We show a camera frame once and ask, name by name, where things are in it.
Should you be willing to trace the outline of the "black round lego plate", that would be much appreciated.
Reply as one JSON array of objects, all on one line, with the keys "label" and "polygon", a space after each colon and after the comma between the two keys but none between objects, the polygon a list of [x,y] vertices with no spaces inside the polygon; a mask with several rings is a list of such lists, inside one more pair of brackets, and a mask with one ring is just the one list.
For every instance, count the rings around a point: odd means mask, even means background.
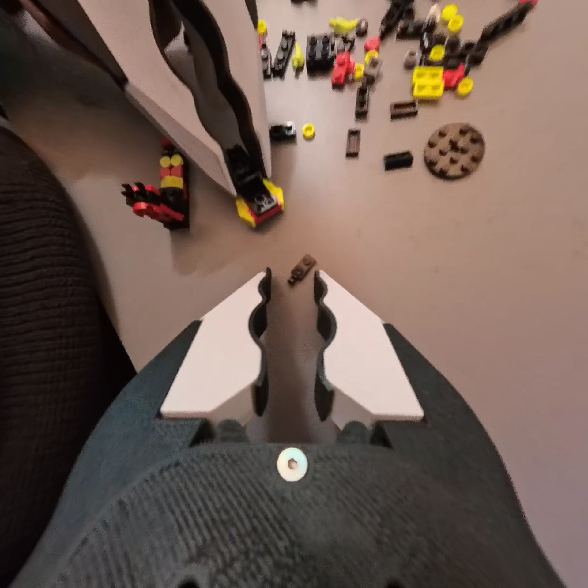
[{"label": "black round lego plate", "polygon": [[474,173],[486,153],[481,132],[466,122],[447,123],[427,139],[423,161],[429,172],[444,180],[459,180]]}]

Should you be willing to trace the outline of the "yellow and red lego assembly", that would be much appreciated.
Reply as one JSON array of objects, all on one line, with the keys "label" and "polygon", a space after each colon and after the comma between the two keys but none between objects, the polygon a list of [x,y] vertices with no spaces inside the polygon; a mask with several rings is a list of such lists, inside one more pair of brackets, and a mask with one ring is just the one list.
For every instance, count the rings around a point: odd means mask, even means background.
[{"label": "yellow and red lego assembly", "polygon": [[245,148],[226,150],[229,172],[236,190],[236,207],[242,221],[258,227],[284,210],[283,189],[265,178],[254,166]]}]

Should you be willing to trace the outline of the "long black red lego assembly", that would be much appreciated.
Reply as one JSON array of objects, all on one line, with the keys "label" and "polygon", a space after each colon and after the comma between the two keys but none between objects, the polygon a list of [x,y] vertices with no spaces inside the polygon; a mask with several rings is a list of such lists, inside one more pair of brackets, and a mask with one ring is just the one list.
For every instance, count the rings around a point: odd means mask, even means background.
[{"label": "long black red lego assembly", "polygon": [[168,231],[189,229],[189,168],[183,153],[168,139],[160,141],[159,186],[122,184],[121,194],[137,217],[147,217]]}]

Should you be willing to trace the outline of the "pile of lego pieces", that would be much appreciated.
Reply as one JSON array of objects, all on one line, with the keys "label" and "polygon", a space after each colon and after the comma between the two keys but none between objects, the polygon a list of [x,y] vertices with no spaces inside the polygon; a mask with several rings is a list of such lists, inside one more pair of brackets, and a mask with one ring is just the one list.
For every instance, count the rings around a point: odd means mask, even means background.
[{"label": "pile of lego pieces", "polygon": [[[509,11],[486,24],[477,40],[462,41],[459,34],[464,17],[457,4],[440,9],[438,2],[432,1],[426,18],[416,19],[415,1],[388,2],[376,36],[367,38],[369,22],[365,18],[335,17],[329,21],[329,32],[306,38],[304,51],[296,42],[295,32],[284,30],[274,57],[268,48],[267,24],[258,19],[263,78],[283,78],[291,63],[295,73],[306,67],[309,76],[330,74],[336,90],[355,81],[355,119],[363,120],[369,113],[371,89],[380,77],[382,42],[390,36],[418,40],[418,50],[408,51],[403,61],[403,69],[412,73],[412,100],[390,105],[392,121],[415,117],[421,103],[436,102],[446,91],[460,98],[470,95],[474,85],[472,68],[484,61],[491,44],[522,25],[538,3],[516,1]],[[364,38],[364,57],[355,59],[352,52],[356,41]]]}]

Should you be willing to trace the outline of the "small dark lego plate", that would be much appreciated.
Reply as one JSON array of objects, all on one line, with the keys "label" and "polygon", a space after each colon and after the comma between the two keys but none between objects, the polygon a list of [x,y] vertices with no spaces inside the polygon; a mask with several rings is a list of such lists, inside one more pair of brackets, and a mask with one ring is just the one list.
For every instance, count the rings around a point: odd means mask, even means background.
[{"label": "small dark lego plate", "polygon": [[316,259],[310,254],[305,254],[290,271],[288,285],[294,286],[295,284],[302,282],[315,265]]}]

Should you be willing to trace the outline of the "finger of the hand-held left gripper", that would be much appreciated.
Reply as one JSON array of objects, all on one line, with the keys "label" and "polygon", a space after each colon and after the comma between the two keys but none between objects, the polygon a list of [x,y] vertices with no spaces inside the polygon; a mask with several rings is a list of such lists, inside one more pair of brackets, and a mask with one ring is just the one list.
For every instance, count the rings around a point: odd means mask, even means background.
[{"label": "finger of the hand-held left gripper", "polygon": [[212,83],[234,114],[240,141],[266,177],[272,175],[269,123],[256,1],[183,1],[183,19],[212,60]]},{"label": "finger of the hand-held left gripper", "polygon": [[129,100],[211,180],[236,195],[220,144],[205,129],[192,91],[167,59],[154,2],[79,4],[124,73]]}]

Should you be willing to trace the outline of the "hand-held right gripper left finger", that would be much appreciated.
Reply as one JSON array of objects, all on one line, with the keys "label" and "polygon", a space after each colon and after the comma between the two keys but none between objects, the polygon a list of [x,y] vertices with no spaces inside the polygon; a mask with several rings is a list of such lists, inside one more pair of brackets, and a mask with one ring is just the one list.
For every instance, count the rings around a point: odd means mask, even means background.
[{"label": "hand-held right gripper left finger", "polygon": [[269,397],[262,336],[268,326],[270,268],[206,313],[160,407],[166,419],[224,420],[262,416]]}]

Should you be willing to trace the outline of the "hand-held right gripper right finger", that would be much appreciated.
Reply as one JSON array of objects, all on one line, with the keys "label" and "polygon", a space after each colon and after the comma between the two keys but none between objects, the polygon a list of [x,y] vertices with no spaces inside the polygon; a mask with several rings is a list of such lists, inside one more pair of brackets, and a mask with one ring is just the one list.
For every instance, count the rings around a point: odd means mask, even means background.
[{"label": "hand-held right gripper right finger", "polygon": [[386,324],[323,270],[315,272],[315,407],[321,422],[421,422],[424,411],[390,341]]}]

